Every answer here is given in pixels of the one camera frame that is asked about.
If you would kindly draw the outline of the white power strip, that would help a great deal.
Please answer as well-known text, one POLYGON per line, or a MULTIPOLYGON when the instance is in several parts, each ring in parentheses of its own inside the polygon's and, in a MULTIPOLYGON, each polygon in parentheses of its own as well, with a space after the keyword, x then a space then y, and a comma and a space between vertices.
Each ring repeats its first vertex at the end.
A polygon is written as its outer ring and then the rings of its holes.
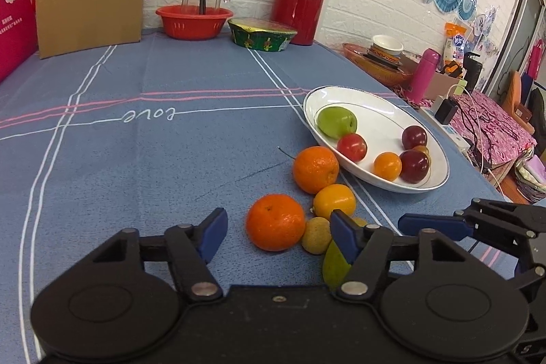
POLYGON ((434 117, 435 112, 437 111, 443 99, 445 98, 442 96, 439 96, 436 99, 436 101, 432 104, 431 107, 421 107, 419 109, 419 113, 423 115, 425 119, 427 119, 433 127, 438 128, 439 131, 443 132, 447 137, 449 137, 451 141, 457 146, 458 150, 461 153, 467 154, 468 150, 470 149, 470 145, 465 140, 465 138, 462 137, 455 130, 455 128, 451 125, 451 123, 449 125, 443 126, 434 117))

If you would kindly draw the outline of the dark red plum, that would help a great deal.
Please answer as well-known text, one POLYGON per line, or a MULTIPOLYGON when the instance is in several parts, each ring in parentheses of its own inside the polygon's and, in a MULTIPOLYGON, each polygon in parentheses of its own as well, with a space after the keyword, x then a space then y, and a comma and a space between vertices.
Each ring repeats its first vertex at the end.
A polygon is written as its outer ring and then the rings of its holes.
POLYGON ((417 125, 409 126, 403 131, 402 144, 406 150, 413 150, 414 147, 428 145, 429 137, 427 131, 417 125))
POLYGON ((429 157, 420 150, 406 150, 400 155, 402 171, 400 178, 410 184, 421 182, 429 173, 429 157))

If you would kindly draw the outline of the small brown-yellow fruit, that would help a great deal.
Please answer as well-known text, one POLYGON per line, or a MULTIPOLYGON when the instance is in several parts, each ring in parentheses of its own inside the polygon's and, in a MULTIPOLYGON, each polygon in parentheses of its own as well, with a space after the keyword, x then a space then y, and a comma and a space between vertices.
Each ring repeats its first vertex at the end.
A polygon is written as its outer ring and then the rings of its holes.
POLYGON ((360 227, 364 227, 368 224, 368 222, 365 219, 359 218, 359 217, 354 217, 353 221, 360 227))
POLYGON ((307 221, 301 244, 305 251, 313 255, 326 252, 332 240, 329 220, 314 217, 307 221))

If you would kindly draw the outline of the small orange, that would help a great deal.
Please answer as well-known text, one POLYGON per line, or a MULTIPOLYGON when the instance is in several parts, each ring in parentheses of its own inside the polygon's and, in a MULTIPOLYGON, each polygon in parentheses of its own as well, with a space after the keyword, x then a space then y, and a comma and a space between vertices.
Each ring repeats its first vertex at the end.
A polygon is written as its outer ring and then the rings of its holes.
POLYGON ((402 168, 401 158, 392 151, 385 151, 379 154, 373 163, 373 173, 390 182, 400 176, 402 168))

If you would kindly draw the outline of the orange patterned bowl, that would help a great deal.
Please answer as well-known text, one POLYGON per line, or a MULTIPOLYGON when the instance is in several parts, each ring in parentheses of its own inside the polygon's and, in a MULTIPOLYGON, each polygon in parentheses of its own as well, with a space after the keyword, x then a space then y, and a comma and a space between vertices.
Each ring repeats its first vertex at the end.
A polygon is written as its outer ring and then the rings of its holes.
POLYGON ((406 55, 384 58, 364 46, 349 42, 342 45, 342 51, 347 59, 388 88, 408 84, 416 72, 416 62, 406 55))

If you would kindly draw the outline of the blue striped tablecloth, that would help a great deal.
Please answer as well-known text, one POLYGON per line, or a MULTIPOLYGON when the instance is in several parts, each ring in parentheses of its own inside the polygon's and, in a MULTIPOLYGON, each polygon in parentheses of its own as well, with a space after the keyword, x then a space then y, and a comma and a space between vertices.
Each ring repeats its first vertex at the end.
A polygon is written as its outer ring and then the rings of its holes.
POLYGON ((33 57, 1 86, 1 359, 5 363, 541 363, 545 211, 501 200, 438 129, 447 183, 419 194, 342 168, 356 213, 394 233, 386 282, 341 299, 320 258, 257 248, 248 211, 307 207, 292 159, 319 145, 307 93, 363 90, 423 118, 321 45, 265 54, 221 36, 33 57), (217 208, 207 268, 223 298, 188 301, 165 231, 217 208), (407 236, 405 214, 462 216, 474 236, 407 236))

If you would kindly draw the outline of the red tomato-like fruit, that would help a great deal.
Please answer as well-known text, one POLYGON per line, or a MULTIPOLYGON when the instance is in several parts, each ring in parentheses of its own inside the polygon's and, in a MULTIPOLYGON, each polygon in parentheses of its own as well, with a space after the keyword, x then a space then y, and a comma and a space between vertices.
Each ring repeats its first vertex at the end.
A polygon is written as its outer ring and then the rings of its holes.
POLYGON ((359 163, 368 153, 368 144, 356 133, 347 134, 337 142, 337 151, 354 163, 359 163))

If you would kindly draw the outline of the pink tote bag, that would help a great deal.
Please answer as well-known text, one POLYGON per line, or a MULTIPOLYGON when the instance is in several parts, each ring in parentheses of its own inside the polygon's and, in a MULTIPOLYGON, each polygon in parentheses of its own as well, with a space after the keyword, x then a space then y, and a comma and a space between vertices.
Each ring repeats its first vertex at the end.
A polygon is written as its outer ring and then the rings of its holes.
POLYGON ((31 0, 0 0, 0 81, 6 79, 38 48, 31 0))

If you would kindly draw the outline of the pink floral bedcover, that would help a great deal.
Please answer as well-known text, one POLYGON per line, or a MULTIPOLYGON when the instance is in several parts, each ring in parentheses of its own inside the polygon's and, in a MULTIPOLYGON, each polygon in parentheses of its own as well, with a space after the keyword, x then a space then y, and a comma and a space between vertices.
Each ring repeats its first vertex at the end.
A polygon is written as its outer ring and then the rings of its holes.
POLYGON ((469 143, 470 159, 482 173, 517 161, 537 145, 529 131, 483 93, 451 99, 457 109, 450 125, 469 143))

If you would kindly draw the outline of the white ceramic plate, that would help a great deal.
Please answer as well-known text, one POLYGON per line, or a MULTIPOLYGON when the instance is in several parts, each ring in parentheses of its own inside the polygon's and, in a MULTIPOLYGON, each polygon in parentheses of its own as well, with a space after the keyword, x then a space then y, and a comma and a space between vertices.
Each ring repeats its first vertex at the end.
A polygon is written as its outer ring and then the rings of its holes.
POLYGON ((304 117, 316 142, 334 151, 340 166, 358 179, 395 193, 419 194, 444 186, 450 176, 450 164, 442 145, 428 134, 431 168, 428 175, 416 184, 401 178, 388 181, 373 173, 374 160, 383 152, 403 152, 403 131, 420 122, 400 106, 373 93, 346 87, 324 86, 311 90, 304 98, 304 117), (356 133, 368 144, 368 153, 355 163, 337 151, 337 141, 318 127, 319 113, 329 107, 339 106, 351 111, 357 121, 356 133))

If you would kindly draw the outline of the red plastic basket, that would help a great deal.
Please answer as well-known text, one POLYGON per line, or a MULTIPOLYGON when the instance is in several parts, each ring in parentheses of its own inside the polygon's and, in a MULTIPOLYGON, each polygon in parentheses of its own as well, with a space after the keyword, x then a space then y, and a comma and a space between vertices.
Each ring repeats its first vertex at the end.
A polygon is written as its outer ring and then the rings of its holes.
POLYGON ((202 41, 216 38, 225 22, 233 17, 230 9, 206 8, 199 13, 195 5, 172 4, 156 9, 165 34, 183 41, 202 41))

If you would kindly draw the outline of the orange snack bag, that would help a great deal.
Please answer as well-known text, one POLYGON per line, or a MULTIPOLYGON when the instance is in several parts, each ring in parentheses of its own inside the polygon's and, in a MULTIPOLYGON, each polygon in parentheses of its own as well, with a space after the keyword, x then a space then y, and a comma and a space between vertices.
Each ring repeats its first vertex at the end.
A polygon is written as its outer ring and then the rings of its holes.
POLYGON ((462 64, 464 59, 464 46, 466 27, 446 22, 444 25, 445 45, 443 49, 443 64, 462 64))

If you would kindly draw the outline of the green pear-shaped apple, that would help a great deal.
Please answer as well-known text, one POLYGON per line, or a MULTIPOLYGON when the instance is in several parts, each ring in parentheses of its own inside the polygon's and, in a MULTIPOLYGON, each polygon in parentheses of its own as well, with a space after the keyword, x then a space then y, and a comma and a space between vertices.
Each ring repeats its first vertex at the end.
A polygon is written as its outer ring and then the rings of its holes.
POLYGON ((344 282, 351 268, 352 265, 345 260, 337 244, 331 241, 322 263, 322 278, 330 291, 335 290, 344 282))

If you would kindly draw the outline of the orange tangerine with stem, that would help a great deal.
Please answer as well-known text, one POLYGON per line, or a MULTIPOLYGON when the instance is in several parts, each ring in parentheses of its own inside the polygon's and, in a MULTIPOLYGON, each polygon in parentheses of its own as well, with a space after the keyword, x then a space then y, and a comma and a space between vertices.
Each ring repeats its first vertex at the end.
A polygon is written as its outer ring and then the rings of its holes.
POLYGON ((316 195, 337 181, 340 166, 332 150, 312 146, 300 151, 296 156, 291 156, 281 147, 278 147, 278 150, 292 159, 292 178, 305 193, 316 195))

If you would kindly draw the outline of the red-yellow plum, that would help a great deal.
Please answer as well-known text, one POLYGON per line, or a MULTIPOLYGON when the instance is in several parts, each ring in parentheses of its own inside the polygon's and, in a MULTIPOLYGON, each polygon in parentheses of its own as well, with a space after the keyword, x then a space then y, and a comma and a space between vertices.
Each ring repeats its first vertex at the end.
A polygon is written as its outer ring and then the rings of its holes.
POLYGON ((424 153, 427 157, 430 157, 429 148, 427 146, 425 146, 425 145, 415 146, 415 147, 413 147, 413 150, 420 151, 420 152, 424 153))

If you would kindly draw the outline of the black charger plug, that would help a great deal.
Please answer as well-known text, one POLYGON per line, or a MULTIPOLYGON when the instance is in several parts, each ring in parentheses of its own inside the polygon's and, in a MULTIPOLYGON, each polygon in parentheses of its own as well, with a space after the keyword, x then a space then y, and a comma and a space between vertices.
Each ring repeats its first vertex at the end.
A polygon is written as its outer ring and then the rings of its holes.
POLYGON ((435 112, 435 119, 443 126, 449 125, 452 121, 452 118, 455 116, 455 113, 458 109, 458 101, 452 97, 447 97, 442 100, 440 106, 435 112))

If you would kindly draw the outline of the yellow-orange citrus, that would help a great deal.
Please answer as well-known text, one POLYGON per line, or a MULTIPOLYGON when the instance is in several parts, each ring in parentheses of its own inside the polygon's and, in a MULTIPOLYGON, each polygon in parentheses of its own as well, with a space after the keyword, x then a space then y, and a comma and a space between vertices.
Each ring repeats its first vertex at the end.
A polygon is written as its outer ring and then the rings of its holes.
POLYGON ((356 199, 352 190, 346 185, 332 184, 323 188, 313 199, 312 213, 316 217, 330 219, 335 210, 341 210, 352 216, 356 209, 356 199))

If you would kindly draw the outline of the green instant noodle bowl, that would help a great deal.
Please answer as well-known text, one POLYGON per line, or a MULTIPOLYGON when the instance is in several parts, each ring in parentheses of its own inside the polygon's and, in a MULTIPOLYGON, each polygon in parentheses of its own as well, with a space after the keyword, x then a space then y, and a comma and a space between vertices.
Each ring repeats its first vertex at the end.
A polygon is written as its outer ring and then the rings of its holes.
POLYGON ((232 17, 228 20, 233 42, 249 50, 281 52, 297 31, 275 21, 252 17, 232 17))

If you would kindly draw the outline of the pink thermos bottle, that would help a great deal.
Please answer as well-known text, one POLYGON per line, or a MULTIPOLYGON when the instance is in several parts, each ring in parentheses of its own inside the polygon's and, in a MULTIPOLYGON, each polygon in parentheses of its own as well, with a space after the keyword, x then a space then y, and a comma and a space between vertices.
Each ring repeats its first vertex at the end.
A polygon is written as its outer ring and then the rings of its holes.
POLYGON ((423 52, 406 89, 405 96, 409 101, 421 102, 440 61, 441 55, 435 50, 429 48, 423 52))

